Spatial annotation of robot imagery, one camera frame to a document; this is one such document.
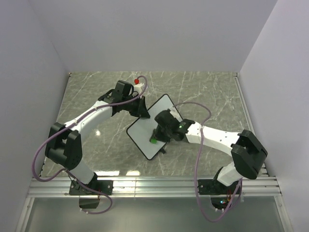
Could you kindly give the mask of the white board with black frame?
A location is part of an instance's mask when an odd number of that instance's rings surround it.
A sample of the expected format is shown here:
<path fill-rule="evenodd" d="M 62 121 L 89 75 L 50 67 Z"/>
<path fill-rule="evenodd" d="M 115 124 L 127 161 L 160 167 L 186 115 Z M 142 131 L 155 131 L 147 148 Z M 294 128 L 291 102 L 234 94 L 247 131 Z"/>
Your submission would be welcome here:
<path fill-rule="evenodd" d="M 148 109 L 149 119 L 139 118 L 134 121 L 126 130 L 131 141 L 136 145 L 138 150 L 147 160 L 152 160 L 159 152 L 165 153 L 163 147 L 167 144 L 157 140 L 156 144 L 150 143 L 153 130 L 158 126 L 155 121 L 161 111 L 170 109 L 171 111 L 179 111 L 174 107 L 174 103 L 168 94 L 162 95 Z"/>

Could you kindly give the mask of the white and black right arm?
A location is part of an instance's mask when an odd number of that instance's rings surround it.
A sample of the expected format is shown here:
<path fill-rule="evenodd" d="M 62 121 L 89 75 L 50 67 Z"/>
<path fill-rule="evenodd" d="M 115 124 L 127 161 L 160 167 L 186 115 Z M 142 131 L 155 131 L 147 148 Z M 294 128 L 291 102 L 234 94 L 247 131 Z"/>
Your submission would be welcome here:
<path fill-rule="evenodd" d="M 200 144 L 228 154 L 232 162 L 220 168 L 213 179 L 213 188 L 218 193 L 226 192 L 241 178 L 255 180 L 267 157 L 266 149 L 250 130 L 227 132 L 188 119 L 158 124 L 150 138 L 151 142 L 154 140 Z"/>

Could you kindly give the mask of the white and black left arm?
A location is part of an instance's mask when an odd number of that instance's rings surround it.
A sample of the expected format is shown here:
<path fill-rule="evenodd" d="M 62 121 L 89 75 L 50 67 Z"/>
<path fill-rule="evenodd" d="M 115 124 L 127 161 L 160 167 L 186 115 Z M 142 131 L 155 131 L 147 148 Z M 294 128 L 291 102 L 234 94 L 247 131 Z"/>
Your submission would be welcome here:
<path fill-rule="evenodd" d="M 81 182 L 80 188 L 86 194 L 96 192 L 98 176 L 82 161 L 82 141 L 99 123 L 123 110 L 137 118 L 150 118 L 141 93 L 134 97 L 130 92 L 116 93 L 112 89 L 77 118 L 65 124 L 55 123 L 50 128 L 45 156 Z"/>

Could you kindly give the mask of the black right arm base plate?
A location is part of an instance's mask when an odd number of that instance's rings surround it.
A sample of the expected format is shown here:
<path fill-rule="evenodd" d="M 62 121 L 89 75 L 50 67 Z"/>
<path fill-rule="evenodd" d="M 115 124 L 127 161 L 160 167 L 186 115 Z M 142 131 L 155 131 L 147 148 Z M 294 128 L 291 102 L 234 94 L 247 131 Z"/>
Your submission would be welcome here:
<path fill-rule="evenodd" d="M 228 195 L 233 194 L 237 184 L 235 181 L 230 186 L 225 186 L 217 180 L 210 179 L 198 179 L 197 180 L 197 192 L 199 195 Z"/>

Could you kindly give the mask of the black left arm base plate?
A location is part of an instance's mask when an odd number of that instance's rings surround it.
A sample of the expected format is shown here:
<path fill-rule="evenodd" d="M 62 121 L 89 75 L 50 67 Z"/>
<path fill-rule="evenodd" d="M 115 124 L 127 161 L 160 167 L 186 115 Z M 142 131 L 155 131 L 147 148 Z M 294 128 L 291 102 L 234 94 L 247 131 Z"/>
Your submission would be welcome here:
<path fill-rule="evenodd" d="M 96 195 L 97 192 L 111 195 L 113 190 L 112 180 L 95 180 L 90 184 L 79 183 L 78 181 L 71 181 L 69 195 L 72 196 L 85 196 L 85 195 Z"/>

